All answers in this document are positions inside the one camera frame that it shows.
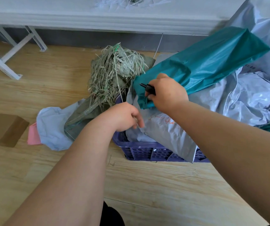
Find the wood grain floor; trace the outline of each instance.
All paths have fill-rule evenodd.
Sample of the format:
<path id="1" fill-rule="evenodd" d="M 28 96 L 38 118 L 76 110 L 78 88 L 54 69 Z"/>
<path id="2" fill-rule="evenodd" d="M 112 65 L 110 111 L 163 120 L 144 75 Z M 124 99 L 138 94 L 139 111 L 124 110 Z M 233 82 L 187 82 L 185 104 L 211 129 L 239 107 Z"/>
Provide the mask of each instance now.
<path id="1" fill-rule="evenodd" d="M 9 48 L 0 43 L 0 55 Z M 0 71 L 0 113 L 19 115 L 32 124 L 42 108 L 64 108 L 87 97 L 90 61 L 99 52 L 49 46 L 42 53 L 36 45 L 26 45 L 8 61 L 23 77 L 11 80 Z M 65 153 L 27 145 L 27 134 L 28 129 L 15 148 L 0 147 L 0 225 Z M 267 225 L 211 164 L 128 161 L 113 143 L 105 201 L 127 226 Z"/>

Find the left hand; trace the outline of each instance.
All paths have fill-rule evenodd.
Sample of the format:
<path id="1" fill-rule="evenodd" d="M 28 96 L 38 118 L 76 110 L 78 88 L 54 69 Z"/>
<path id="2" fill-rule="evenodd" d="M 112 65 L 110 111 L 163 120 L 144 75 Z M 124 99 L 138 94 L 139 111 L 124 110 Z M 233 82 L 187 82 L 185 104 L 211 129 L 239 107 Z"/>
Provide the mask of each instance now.
<path id="1" fill-rule="evenodd" d="M 123 102 L 112 106 L 100 115 L 101 118 L 107 120 L 107 124 L 113 125 L 117 132 L 125 131 L 131 127 L 134 129 L 144 127 L 143 118 L 136 107 Z"/>

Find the blue plastic crate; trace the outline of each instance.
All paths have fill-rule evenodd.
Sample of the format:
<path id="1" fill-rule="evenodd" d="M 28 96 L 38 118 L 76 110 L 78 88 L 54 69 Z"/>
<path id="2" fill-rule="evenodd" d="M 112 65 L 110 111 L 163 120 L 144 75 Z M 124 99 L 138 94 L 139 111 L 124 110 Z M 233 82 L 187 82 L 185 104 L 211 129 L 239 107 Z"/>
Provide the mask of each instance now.
<path id="1" fill-rule="evenodd" d="M 127 139 L 126 132 L 115 132 L 113 142 L 121 147 L 128 160 L 135 161 L 169 161 L 186 162 L 183 158 L 165 148 L 158 142 L 130 142 Z M 197 149 L 194 162 L 209 162 L 206 156 Z"/>

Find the cardboard box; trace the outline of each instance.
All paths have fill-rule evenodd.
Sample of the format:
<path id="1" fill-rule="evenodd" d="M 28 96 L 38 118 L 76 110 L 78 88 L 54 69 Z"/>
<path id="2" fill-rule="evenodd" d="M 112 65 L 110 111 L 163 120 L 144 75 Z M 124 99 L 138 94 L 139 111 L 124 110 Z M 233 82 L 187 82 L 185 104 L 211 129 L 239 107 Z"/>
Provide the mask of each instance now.
<path id="1" fill-rule="evenodd" d="M 28 125 L 19 116 L 0 114 L 0 146 L 14 147 Z"/>

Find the right arm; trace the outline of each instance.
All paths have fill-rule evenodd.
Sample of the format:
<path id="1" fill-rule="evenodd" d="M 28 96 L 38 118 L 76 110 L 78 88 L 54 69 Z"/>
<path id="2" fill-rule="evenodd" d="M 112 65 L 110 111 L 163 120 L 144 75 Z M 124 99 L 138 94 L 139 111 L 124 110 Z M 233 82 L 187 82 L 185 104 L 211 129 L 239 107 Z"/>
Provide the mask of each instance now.
<path id="1" fill-rule="evenodd" d="M 270 133 L 188 101 L 186 90 L 160 74 L 149 84 L 155 106 L 199 146 L 230 186 L 270 223 Z"/>

